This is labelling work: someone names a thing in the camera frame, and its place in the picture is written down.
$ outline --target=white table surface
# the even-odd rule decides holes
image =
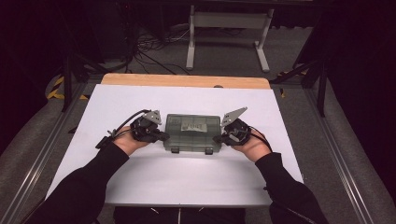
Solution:
[[[265,133],[290,174],[303,182],[272,90],[97,85],[49,188],[98,152],[96,144],[141,109],[214,115],[247,106],[241,120]],[[172,154],[158,141],[139,149],[110,179],[106,203],[121,205],[256,206],[271,200],[253,162],[223,145],[219,153]]]

